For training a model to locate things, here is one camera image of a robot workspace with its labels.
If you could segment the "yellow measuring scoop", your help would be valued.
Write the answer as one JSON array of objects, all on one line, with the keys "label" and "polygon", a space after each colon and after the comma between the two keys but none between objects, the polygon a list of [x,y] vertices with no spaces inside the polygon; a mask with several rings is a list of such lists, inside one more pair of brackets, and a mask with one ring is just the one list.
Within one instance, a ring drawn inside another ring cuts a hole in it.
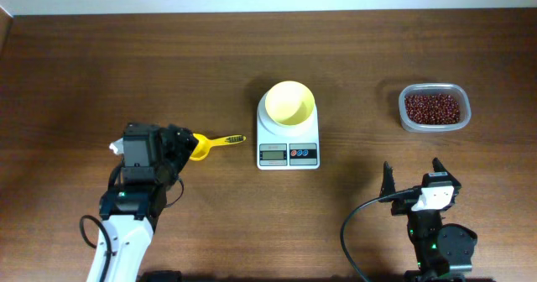
[{"label": "yellow measuring scoop", "polygon": [[240,144],[247,139],[245,135],[229,135],[226,137],[209,139],[200,133],[195,133],[194,137],[198,140],[198,144],[190,156],[190,160],[193,161],[202,161],[214,147]]}]

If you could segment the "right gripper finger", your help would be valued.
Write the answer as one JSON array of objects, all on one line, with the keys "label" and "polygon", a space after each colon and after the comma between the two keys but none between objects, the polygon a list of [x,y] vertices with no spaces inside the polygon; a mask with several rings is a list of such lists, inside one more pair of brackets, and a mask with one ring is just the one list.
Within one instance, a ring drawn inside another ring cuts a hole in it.
[{"label": "right gripper finger", "polygon": [[438,158],[432,160],[433,170],[436,173],[445,173],[446,177],[451,181],[455,190],[461,189],[461,183],[445,168]]},{"label": "right gripper finger", "polygon": [[396,192],[393,172],[393,168],[385,161],[383,163],[383,180],[379,193],[380,202],[390,202],[391,198],[389,196]]}]

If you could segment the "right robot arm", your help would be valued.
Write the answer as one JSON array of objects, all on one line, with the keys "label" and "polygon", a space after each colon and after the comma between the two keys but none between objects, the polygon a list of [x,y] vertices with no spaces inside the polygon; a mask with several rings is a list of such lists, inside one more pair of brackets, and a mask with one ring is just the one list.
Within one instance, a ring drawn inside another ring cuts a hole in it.
[{"label": "right robot arm", "polygon": [[418,268],[406,271],[405,281],[464,281],[472,270],[477,234],[462,225],[442,222],[442,213],[455,204],[461,183],[439,159],[434,158],[432,166],[420,185],[397,191],[393,168],[385,163],[379,198],[391,204],[393,216],[408,219],[407,234]]}]

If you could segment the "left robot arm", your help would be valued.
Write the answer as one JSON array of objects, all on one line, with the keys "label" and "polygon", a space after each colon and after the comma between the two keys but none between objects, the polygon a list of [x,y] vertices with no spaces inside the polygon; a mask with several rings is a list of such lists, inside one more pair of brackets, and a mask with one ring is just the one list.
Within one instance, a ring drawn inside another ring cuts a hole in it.
[{"label": "left robot arm", "polygon": [[180,172],[198,140],[173,124],[129,123],[109,149],[121,157],[99,202],[99,217],[81,217],[86,244],[95,249],[89,281],[134,281],[159,216],[171,206],[167,191],[181,183]]}]

